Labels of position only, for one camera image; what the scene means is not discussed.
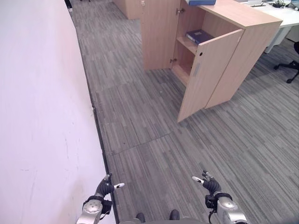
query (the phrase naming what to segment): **cabinet door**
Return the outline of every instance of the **cabinet door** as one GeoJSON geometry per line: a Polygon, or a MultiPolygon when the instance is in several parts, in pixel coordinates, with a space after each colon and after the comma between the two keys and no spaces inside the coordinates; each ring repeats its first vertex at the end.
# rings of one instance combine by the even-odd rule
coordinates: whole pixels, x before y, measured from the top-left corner
{"type": "Polygon", "coordinates": [[[141,35],[144,69],[171,68],[181,0],[142,0],[141,35]]]}
{"type": "Polygon", "coordinates": [[[239,29],[199,44],[178,122],[207,105],[242,33],[239,29]]]}

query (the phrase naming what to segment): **blue book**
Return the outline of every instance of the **blue book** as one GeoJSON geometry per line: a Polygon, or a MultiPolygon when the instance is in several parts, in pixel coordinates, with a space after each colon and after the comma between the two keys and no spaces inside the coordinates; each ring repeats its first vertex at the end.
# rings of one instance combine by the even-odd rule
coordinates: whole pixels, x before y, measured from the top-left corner
{"type": "Polygon", "coordinates": [[[186,0],[189,6],[213,6],[216,0],[186,0]]]}
{"type": "Polygon", "coordinates": [[[208,41],[213,39],[212,35],[209,35],[207,32],[203,31],[202,29],[189,31],[186,33],[186,37],[192,40],[196,44],[200,44],[202,42],[208,41]]]}

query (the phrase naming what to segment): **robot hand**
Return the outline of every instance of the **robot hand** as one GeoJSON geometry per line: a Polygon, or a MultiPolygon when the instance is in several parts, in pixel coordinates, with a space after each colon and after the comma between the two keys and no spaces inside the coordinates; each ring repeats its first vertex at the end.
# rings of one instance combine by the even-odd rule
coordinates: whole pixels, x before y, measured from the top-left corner
{"type": "Polygon", "coordinates": [[[98,185],[95,194],[83,203],[82,214],[77,220],[77,224],[98,224],[106,214],[110,213],[112,202],[104,200],[104,197],[125,185],[119,183],[113,186],[110,179],[111,174],[107,174],[98,185]]]}
{"type": "Polygon", "coordinates": [[[215,212],[221,224],[249,224],[243,212],[233,202],[231,195],[222,193],[220,184],[207,171],[204,170],[202,175],[203,180],[195,176],[192,179],[201,183],[210,192],[210,195],[206,195],[206,206],[213,209],[209,215],[209,223],[215,212]]]}
{"type": "Polygon", "coordinates": [[[96,196],[100,196],[104,199],[104,197],[109,194],[114,192],[115,189],[122,188],[125,186],[124,183],[119,183],[117,185],[111,185],[110,184],[110,179],[111,179],[112,174],[107,174],[104,179],[100,182],[100,184],[97,187],[97,190],[95,191],[96,196]]]}

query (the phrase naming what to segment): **gray carpet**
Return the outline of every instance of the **gray carpet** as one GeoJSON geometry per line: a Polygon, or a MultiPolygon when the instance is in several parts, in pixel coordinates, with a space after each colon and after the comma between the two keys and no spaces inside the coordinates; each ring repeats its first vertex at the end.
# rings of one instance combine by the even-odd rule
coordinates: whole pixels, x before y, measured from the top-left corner
{"type": "Polygon", "coordinates": [[[170,70],[142,68],[140,23],[110,0],[73,1],[72,18],[90,85],[121,221],[172,209],[207,221],[207,169],[253,224],[299,211],[299,78],[281,68],[298,55],[284,40],[263,54],[232,100],[176,123],[185,87],[170,70]]]}

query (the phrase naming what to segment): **white wall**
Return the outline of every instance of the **white wall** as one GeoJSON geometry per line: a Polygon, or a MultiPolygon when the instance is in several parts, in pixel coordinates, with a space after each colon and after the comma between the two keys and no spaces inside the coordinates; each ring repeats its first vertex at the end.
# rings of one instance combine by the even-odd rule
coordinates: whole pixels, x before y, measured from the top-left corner
{"type": "Polygon", "coordinates": [[[64,1],[1,0],[0,223],[74,224],[104,175],[64,1]]]}

